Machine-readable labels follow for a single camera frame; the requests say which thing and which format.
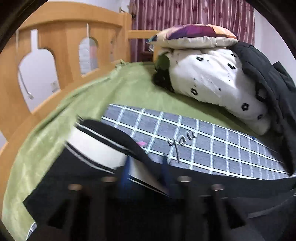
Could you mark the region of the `black pants white stripe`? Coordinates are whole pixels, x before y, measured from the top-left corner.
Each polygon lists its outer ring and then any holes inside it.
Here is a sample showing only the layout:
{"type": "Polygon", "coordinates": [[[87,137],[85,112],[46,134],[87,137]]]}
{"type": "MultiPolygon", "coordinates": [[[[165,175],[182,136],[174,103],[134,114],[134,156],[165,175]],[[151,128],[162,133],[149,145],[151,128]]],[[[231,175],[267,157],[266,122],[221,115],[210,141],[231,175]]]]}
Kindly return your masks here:
{"type": "MultiPolygon", "coordinates": [[[[177,240],[179,208],[164,182],[162,161],[153,162],[126,133],[100,121],[79,121],[40,183],[23,201],[37,224],[30,240],[49,240],[46,222],[71,197],[68,186],[88,187],[113,176],[131,160],[132,240],[177,240]]],[[[169,165],[173,180],[192,178],[194,186],[225,187],[225,195],[249,226],[248,240],[295,240],[295,178],[273,181],[217,176],[169,165]]]]}

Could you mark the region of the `grey checked star blanket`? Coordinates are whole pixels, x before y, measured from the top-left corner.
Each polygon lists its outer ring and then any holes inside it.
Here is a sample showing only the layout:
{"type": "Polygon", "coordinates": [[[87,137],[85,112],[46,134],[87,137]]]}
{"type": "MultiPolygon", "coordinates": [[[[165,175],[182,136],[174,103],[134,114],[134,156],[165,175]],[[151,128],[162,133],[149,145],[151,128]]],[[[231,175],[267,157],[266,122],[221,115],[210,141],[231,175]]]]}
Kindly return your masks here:
{"type": "Polygon", "coordinates": [[[170,166],[210,175],[295,178],[284,172],[277,152],[259,140],[194,118],[111,104],[96,121],[129,135],[156,163],[167,156],[170,166]]]}

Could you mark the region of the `green bed sheet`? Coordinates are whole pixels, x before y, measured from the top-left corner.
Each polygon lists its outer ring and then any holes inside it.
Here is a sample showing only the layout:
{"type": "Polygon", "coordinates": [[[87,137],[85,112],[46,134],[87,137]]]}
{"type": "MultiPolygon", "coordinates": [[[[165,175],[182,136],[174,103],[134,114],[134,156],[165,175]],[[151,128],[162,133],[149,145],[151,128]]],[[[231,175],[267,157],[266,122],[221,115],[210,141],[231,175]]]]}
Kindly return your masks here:
{"type": "Polygon", "coordinates": [[[152,63],[118,65],[108,75],[72,91],[35,125],[13,160],[4,194],[1,219],[15,240],[25,240],[33,223],[23,200],[62,151],[78,116],[100,120],[107,106],[114,103],[197,118],[252,134],[244,123],[225,109],[154,85],[151,80],[153,72],[152,63]]]}

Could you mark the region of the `white flower-print duvet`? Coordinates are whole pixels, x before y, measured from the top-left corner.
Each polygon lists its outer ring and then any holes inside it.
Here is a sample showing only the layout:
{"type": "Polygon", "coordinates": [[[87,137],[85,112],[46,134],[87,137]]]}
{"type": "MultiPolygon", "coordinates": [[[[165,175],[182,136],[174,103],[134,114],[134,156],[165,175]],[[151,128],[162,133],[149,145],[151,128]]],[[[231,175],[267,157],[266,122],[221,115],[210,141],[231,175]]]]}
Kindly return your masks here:
{"type": "Polygon", "coordinates": [[[262,136],[271,127],[255,81],[244,74],[239,57],[227,48],[163,49],[153,82],[172,93],[221,106],[262,136]]]}

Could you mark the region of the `black padded jacket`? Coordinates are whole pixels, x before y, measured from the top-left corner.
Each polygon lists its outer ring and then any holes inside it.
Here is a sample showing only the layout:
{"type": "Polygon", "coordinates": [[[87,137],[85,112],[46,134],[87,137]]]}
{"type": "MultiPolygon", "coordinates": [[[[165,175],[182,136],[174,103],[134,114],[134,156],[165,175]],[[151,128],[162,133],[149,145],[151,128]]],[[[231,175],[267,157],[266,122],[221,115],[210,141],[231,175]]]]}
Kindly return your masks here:
{"type": "Polygon", "coordinates": [[[280,133],[278,152],[287,173],[295,173],[295,83],[283,65],[253,45],[238,42],[229,47],[240,59],[242,71],[255,81],[255,96],[266,104],[280,133]]]}

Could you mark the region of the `purple patchwork pillow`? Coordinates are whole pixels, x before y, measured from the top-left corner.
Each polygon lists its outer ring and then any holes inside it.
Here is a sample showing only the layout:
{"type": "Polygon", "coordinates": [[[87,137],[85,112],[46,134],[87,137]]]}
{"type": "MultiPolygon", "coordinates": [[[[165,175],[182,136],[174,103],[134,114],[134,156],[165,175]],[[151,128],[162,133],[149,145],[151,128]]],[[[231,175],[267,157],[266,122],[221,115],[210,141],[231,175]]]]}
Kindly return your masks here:
{"type": "Polygon", "coordinates": [[[238,39],[234,33],[221,26],[187,24],[162,30],[147,42],[161,48],[204,49],[230,47],[238,39]]]}

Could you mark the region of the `maroon floral curtain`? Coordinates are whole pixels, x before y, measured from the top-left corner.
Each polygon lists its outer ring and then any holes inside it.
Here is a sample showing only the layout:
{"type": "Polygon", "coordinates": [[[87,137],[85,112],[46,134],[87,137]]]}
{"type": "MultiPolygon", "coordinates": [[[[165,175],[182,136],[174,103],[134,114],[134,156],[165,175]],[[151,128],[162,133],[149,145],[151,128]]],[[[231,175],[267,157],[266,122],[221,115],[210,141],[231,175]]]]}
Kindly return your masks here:
{"type": "Polygon", "coordinates": [[[254,44],[254,8],[246,1],[130,1],[129,12],[133,30],[211,24],[231,30],[239,41],[254,44]]]}

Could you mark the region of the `wooden bed frame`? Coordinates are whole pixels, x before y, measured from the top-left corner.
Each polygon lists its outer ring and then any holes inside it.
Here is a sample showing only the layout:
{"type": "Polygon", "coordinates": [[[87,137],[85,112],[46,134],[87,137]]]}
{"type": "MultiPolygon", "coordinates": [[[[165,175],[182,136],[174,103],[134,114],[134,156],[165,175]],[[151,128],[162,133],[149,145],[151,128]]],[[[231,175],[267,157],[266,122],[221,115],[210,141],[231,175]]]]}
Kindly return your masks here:
{"type": "Polygon", "coordinates": [[[130,40],[148,39],[155,30],[133,30],[129,13],[87,4],[49,2],[41,5],[1,45],[1,193],[6,190],[16,154],[29,132],[75,88],[111,71],[121,60],[130,61],[130,40]],[[60,90],[29,110],[18,82],[18,65],[31,51],[31,30],[38,30],[38,43],[55,59],[60,90]],[[99,44],[99,68],[82,75],[78,47],[83,38],[99,44]]]}

